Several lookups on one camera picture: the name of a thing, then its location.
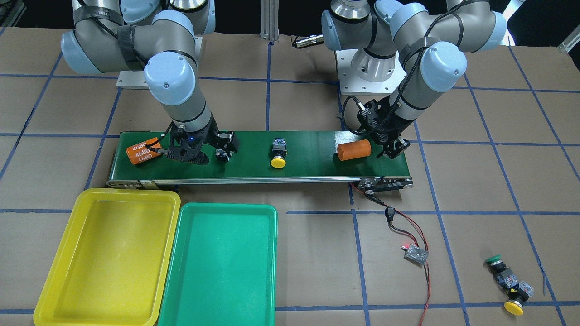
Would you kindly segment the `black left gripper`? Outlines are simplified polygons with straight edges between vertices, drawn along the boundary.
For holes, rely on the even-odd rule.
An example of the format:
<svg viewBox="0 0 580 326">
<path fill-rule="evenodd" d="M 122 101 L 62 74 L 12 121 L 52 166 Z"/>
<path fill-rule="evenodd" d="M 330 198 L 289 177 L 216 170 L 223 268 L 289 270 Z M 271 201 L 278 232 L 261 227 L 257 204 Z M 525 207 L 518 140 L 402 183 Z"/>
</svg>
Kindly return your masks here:
<svg viewBox="0 0 580 326">
<path fill-rule="evenodd" d="M 360 122 L 357 131 L 368 134 L 375 143 L 383 146 L 377 157 L 383 155 L 395 159 L 410 146 L 410 142 L 402 138 L 401 134 L 410 126 L 411 121 L 392 113 L 389 99 L 385 97 L 365 104 L 356 100 L 359 107 L 357 120 Z"/>
</svg>

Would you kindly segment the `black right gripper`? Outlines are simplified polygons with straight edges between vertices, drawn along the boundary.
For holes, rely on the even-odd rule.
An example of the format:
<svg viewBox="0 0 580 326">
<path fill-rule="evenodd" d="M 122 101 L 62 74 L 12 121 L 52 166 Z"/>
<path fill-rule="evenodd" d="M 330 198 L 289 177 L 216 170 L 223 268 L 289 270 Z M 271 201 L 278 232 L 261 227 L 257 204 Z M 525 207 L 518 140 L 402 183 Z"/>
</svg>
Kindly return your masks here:
<svg viewBox="0 0 580 326">
<path fill-rule="evenodd" d="M 228 161 L 232 153 L 237 153 L 240 140 L 233 131 L 221 131 L 214 119 L 201 130 L 188 132 L 178 127 L 174 122 L 169 126 L 169 145 L 164 154 L 168 159 L 189 162 L 197 165 L 207 165 L 209 157 L 202 151 L 203 145 L 209 144 L 225 156 L 220 161 Z"/>
</svg>

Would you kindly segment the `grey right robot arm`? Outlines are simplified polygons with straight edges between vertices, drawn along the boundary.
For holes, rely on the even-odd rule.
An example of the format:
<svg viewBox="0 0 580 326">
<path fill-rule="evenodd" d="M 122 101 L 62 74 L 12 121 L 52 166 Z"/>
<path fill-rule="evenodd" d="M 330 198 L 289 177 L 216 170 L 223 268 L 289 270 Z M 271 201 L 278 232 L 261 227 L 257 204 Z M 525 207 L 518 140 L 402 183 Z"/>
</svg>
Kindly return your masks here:
<svg viewBox="0 0 580 326">
<path fill-rule="evenodd" d="M 143 72 L 170 116 L 168 146 L 148 141 L 147 154 L 207 165 L 205 145 L 222 162 L 238 152 L 240 141 L 218 128 L 198 84 L 195 37 L 215 31 L 213 0 L 74 0 L 72 6 L 74 29 L 61 38 L 66 63 L 79 74 Z"/>
</svg>

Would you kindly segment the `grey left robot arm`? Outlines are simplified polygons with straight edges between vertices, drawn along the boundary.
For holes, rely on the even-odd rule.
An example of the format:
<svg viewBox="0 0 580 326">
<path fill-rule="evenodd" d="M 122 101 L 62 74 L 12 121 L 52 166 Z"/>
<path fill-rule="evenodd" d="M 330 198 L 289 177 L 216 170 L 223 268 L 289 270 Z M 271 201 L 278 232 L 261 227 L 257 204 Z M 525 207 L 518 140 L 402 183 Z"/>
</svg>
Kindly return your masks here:
<svg viewBox="0 0 580 326">
<path fill-rule="evenodd" d="M 449 0 L 439 15 L 416 2 L 333 0 L 321 25 L 328 49 L 356 49 L 379 61 L 397 58 L 406 72 L 391 95 L 357 102 L 355 134 L 372 138 L 383 146 L 380 156 L 391 159 L 410 145 L 402 132 L 464 75 L 466 53 L 493 49 L 506 33 L 505 17 L 487 0 Z"/>
</svg>

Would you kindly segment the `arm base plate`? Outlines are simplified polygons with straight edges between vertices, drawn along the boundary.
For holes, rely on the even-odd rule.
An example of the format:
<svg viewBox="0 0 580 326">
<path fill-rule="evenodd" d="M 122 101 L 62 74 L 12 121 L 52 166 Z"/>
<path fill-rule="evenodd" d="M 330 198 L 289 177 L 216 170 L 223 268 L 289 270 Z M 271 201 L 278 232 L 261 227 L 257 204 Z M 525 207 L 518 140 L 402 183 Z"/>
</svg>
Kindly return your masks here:
<svg viewBox="0 0 580 326">
<path fill-rule="evenodd" d="M 121 89 L 151 89 L 154 93 L 184 96 L 197 85 L 197 60 L 203 49 L 203 37 L 194 37 L 194 56 L 177 50 L 166 50 L 154 55 L 141 72 L 120 72 L 116 86 Z"/>
<path fill-rule="evenodd" d="M 399 54 L 380 59 L 364 49 L 335 52 L 340 93 L 354 96 L 387 96 L 392 94 L 406 77 L 399 62 Z"/>
</svg>

